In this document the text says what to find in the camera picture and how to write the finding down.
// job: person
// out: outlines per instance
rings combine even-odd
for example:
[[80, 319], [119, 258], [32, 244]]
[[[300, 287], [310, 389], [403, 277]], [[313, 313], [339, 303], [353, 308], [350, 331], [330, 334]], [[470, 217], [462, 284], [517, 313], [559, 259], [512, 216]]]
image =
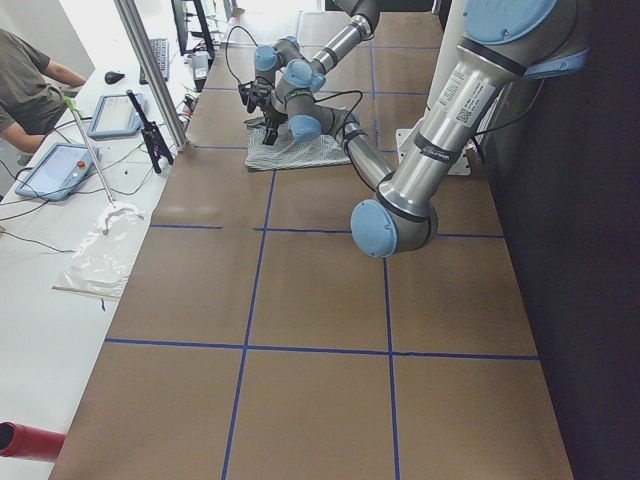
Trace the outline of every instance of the person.
[[64, 96], [47, 76], [70, 87], [86, 79], [0, 29], [0, 137], [26, 153], [35, 153], [65, 111]]

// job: cloth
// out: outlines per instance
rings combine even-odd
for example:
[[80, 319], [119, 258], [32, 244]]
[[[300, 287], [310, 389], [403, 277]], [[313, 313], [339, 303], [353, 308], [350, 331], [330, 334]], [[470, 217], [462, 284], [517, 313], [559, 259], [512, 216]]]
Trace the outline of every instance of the cloth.
[[254, 170], [280, 170], [290, 168], [322, 167], [349, 163], [336, 141], [321, 135], [311, 142], [296, 142], [287, 124], [278, 128], [278, 139], [273, 146], [264, 145], [266, 133], [262, 119], [248, 120], [246, 167]]
[[64, 96], [42, 72], [51, 59], [0, 29], [0, 131], [19, 123], [30, 135], [49, 133], [65, 111]]

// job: plastic bag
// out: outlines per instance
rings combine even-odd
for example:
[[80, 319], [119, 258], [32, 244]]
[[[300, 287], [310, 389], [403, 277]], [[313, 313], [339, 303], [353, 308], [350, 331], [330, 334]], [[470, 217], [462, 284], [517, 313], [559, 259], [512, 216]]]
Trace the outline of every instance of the plastic bag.
[[149, 216], [133, 210], [119, 215], [106, 235], [96, 222], [53, 288], [119, 298], [148, 228]]

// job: red tube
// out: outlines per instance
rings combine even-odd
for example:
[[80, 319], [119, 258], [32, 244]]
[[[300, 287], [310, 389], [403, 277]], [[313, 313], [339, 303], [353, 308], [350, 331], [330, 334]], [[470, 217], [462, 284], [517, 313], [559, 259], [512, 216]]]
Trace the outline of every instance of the red tube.
[[0, 456], [55, 462], [65, 437], [17, 423], [0, 423]]

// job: light blue joint cap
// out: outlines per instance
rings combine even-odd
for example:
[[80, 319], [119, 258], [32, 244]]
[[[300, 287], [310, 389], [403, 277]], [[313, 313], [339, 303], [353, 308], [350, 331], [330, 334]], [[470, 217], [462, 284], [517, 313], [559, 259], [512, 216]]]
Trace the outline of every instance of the light blue joint cap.
[[310, 142], [322, 133], [320, 122], [311, 115], [294, 115], [289, 118], [289, 128], [296, 142]]
[[276, 49], [270, 45], [260, 45], [253, 54], [253, 64], [256, 70], [268, 72], [278, 63]]
[[398, 246], [398, 232], [389, 212], [375, 200], [364, 200], [351, 213], [356, 245], [370, 257], [388, 257]]
[[471, 40], [503, 45], [542, 23], [558, 0], [467, 0], [464, 30]]
[[524, 78], [539, 79], [548, 77], [558, 77], [569, 73], [577, 72], [584, 67], [587, 62], [589, 50], [584, 50], [568, 57], [550, 60], [548, 62], [532, 65], [524, 72]]
[[282, 76], [284, 81], [297, 88], [309, 88], [313, 78], [311, 66], [304, 60], [296, 59], [289, 62]]
[[289, 40], [291, 43], [293, 43], [296, 46], [298, 50], [300, 50], [300, 44], [298, 43], [298, 39], [296, 37], [294, 37], [293, 35], [287, 35], [284, 38], [285, 40]]

